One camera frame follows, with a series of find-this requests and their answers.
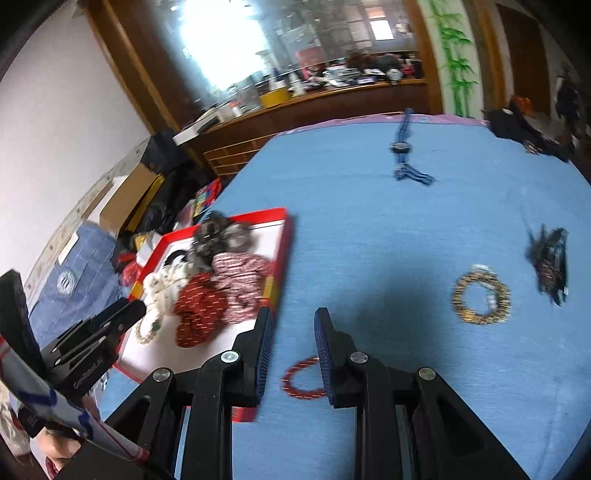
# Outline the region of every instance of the table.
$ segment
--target table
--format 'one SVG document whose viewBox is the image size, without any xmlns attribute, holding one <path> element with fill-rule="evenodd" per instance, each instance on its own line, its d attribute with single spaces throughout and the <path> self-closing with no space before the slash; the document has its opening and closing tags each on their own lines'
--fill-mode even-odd
<svg viewBox="0 0 591 480">
<path fill-rule="evenodd" d="M 556 474 L 589 422 L 589 185 L 573 165 L 484 127 L 419 120 L 410 163 L 436 182 L 396 181 L 396 120 L 277 136 L 216 201 L 228 215 L 285 206 L 295 220 L 265 397 L 254 423 L 233 427 L 237 480 L 352 474 L 353 410 L 280 389 L 283 373 L 316 352 L 321 306 L 383 363 L 437 370 L 534 480 Z M 543 223 L 570 232 L 563 307 L 537 291 L 524 256 Z M 469 325 L 453 313 L 453 284 L 473 264 L 511 290 L 506 323 Z M 484 295 L 468 301 L 483 307 Z M 319 372 L 294 383 L 318 387 Z M 105 405 L 130 387 L 114 378 Z"/>
</svg>

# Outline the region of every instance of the glass window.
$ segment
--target glass window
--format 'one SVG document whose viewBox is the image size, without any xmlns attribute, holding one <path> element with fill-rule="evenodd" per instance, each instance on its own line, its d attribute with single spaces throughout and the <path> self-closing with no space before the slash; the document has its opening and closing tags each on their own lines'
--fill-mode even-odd
<svg viewBox="0 0 591 480">
<path fill-rule="evenodd" d="M 393 40 L 392 28 L 388 20 L 374 20 L 369 22 L 376 40 Z"/>
<path fill-rule="evenodd" d="M 265 69 L 256 53 L 268 45 L 259 22 L 240 2 L 188 0 L 181 37 L 213 87 L 220 90 Z"/>
<path fill-rule="evenodd" d="M 359 9 L 357 8 L 357 6 L 345 7 L 345 17 L 347 18 L 347 21 L 349 21 L 349 22 L 356 22 L 357 20 L 363 20 L 363 17 L 361 17 L 361 14 L 359 13 Z"/>
<path fill-rule="evenodd" d="M 369 7 L 365 9 L 365 12 L 370 20 L 374 18 L 386 18 L 386 14 L 382 7 Z"/>
<path fill-rule="evenodd" d="M 351 22 L 349 24 L 351 36 L 355 41 L 369 40 L 368 29 L 365 27 L 365 22 Z"/>
</svg>

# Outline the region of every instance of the red cloth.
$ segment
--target red cloth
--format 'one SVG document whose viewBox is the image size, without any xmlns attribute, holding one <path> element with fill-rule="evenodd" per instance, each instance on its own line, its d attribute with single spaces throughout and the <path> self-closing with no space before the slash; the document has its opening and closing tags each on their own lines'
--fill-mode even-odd
<svg viewBox="0 0 591 480">
<path fill-rule="evenodd" d="M 205 343 L 228 308 L 226 296 L 215 289 L 211 273 L 196 275 L 182 289 L 174 312 L 182 320 L 177 327 L 177 345 L 190 348 Z"/>
<path fill-rule="evenodd" d="M 49 460 L 48 457 L 45 457 L 45 468 L 47 468 L 47 474 L 49 475 L 49 478 L 53 480 L 53 478 L 57 475 L 58 472 L 56 466 L 53 464 L 51 460 Z"/>
<path fill-rule="evenodd" d="M 228 299 L 222 321 L 239 323 L 256 318 L 270 262 L 252 253 L 222 253 L 213 258 L 213 282 Z"/>
</svg>

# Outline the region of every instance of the wooden cabinet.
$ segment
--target wooden cabinet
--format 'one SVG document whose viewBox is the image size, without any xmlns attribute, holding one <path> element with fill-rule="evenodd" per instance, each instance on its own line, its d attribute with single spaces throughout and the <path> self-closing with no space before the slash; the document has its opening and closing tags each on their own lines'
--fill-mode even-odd
<svg viewBox="0 0 591 480">
<path fill-rule="evenodd" d="M 218 176 L 234 176 L 272 137 L 298 127 L 375 113 L 429 110 L 424 80 L 325 90 L 224 122 L 187 142 Z"/>
</svg>

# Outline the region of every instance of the cardboard box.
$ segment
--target cardboard box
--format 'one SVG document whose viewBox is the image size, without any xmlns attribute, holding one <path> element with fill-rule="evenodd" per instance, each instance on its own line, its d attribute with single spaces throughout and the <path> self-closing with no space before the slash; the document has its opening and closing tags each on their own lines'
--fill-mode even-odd
<svg viewBox="0 0 591 480">
<path fill-rule="evenodd" d="M 100 211 L 100 227 L 114 237 L 117 237 L 119 232 L 127 226 L 128 219 L 132 218 L 134 213 L 139 213 L 137 212 L 137 207 L 147 192 L 152 193 L 153 198 L 162 184 L 162 180 L 162 177 L 159 177 L 140 163 Z M 151 187 L 155 182 L 157 185 L 152 189 Z M 142 202 L 144 204 L 144 210 L 150 200 Z"/>
</svg>

